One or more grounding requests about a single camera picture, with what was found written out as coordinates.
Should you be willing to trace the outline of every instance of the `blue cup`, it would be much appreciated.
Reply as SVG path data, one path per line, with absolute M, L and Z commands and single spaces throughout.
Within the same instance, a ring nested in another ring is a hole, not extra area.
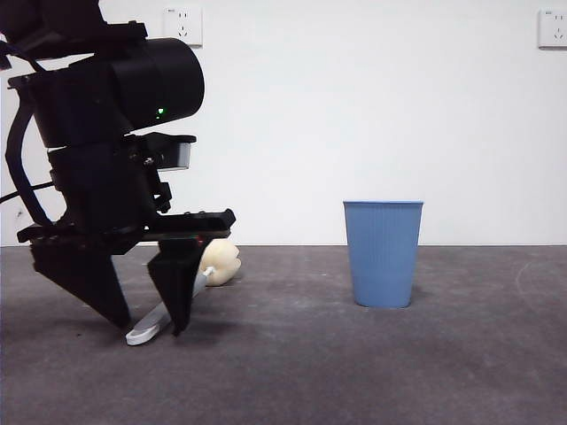
M 368 307 L 409 305 L 421 201 L 345 201 L 354 299 Z

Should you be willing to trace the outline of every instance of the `gray floor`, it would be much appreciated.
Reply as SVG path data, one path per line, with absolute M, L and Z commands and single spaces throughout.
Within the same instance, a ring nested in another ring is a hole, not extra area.
M 135 319 L 153 253 L 116 261 Z M 127 347 L 2 250 L 3 423 L 567 423 L 567 247 L 423 248 L 404 310 L 353 303 L 345 248 L 241 253 L 185 333 Z

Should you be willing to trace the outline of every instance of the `cable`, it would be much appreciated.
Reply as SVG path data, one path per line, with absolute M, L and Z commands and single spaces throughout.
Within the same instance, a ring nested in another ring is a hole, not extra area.
M 35 186 L 32 186 L 32 190 L 50 188 L 51 186 L 53 186 L 53 182 L 36 184 Z M 0 197 L 0 204 L 3 204 L 4 202 L 9 201 L 10 199 L 14 199 L 15 197 L 18 196 L 19 196 L 19 192 L 12 192 L 10 195 L 6 195 L 5 197 Z
M 29 121 L 34 115 L 34 102 L 27 90 L 19 90 L 18 95 L 19 108 L 10 127 L 8 140 L 6 141 L 6 163 L 8 164 L 8 171 L 10 172 L 14 186 L 19 192 L 19 197 L 21 197 L 34 223 L 45 226 L 46 228 L 51 228 L 53 227 L 53 222 L 45 214 L 42 205 L 39 203 L 32 190 L 32 185 L 27 178 L 21 157 L 27 124 L 29 124 Z

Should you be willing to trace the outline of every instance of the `blue plastic cup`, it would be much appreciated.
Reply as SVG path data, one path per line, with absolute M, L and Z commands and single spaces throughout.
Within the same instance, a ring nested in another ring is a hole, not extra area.
M 423 202 L 344 204 L 354 300 L 367 307 L 407 307 Z

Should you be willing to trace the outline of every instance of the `power socket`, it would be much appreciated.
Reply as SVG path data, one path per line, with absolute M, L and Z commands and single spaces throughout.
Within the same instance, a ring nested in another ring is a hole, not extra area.
M 567 10 L 540 11 L 538 47 L 540 49 L 567 48 Z
M 163 35 L 203 46 L 203 9 L 196 4 L 166 7 L 163 13 Z

